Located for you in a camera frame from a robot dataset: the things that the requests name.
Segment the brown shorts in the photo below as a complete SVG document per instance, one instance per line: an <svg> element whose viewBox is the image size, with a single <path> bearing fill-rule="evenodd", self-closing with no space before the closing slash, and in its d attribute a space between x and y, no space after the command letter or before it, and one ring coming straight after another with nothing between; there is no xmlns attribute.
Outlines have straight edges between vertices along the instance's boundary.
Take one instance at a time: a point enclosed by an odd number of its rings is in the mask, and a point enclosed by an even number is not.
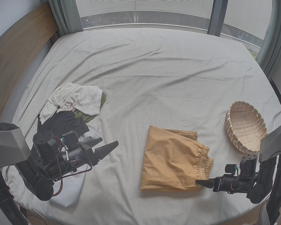
<svg viewBox="0 0 281 225"><path fill-rule="evenodd" d="M141 190L196 191L195 180L209 179L213 159L197 141L196 131L149 127L143 159Z"/></svg>

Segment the bed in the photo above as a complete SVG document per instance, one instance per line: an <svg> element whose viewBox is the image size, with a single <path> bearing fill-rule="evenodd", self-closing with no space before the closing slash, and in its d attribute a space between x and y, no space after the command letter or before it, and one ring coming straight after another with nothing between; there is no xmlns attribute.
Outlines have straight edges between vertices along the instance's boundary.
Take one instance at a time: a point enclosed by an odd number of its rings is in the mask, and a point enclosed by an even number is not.
<svg viewBox="0 0 281 225"><path fill-rule="evenodd" d="M14 200L61 224L219 224L256 207L246 194L142 192L142 160L150 125L198 132L214 158L210 178L239 164L242 153L224 129L229 105L243 100L281 125L281 106L263 71L239 42L159 28L84 31L59 38L23 94L13 123L29 147L37 115L60 85L98 86L106 95L98 126L103 144L119 146L86 173L76 207L42 202L14 166L4 170Z"/></svg>

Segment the curtain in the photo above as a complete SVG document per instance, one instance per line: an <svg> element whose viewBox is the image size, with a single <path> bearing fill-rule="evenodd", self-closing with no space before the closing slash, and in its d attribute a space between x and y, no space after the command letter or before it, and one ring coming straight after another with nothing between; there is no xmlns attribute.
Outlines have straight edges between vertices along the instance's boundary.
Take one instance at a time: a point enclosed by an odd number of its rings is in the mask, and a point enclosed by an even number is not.
<svg viewBox="0 0 281 225"><path fill-rule="evenodd" d="M272 0L270 23L264 37L260 52L256 57L268 80L277 72L281 61L281 0Z"/></svg>
<svg viewBox="0 0 281 225"><path fill-rule="evenodd" d="M83 31L75 0L41 0L41 4L46 2L50 4L59 37Z"/></svg>

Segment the headboard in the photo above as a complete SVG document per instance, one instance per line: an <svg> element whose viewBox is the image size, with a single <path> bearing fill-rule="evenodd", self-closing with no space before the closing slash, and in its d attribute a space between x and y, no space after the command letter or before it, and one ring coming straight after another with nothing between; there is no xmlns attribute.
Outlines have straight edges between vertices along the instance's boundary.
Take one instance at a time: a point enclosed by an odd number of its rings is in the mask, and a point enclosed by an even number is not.
<svg viewBox="0 0 281 225"><path fill-rule="evenodd" d="M18 78L43 45L58 38L49 3L26 14L0 36L0 116Z"/></svg>

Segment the wicker basket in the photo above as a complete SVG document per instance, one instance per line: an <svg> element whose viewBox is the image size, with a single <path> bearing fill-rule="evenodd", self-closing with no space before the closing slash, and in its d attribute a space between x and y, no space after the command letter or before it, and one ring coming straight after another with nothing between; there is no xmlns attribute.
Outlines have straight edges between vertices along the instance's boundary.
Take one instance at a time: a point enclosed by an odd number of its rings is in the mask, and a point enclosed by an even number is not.
<svg viewBox="0 0 281 225"><path fill-rule="evenodd" d="M225 117L225 129L230 141L241 152L254 154L260 150L260 141L267 135L265 121L250 103L233 102Z"/></svg>

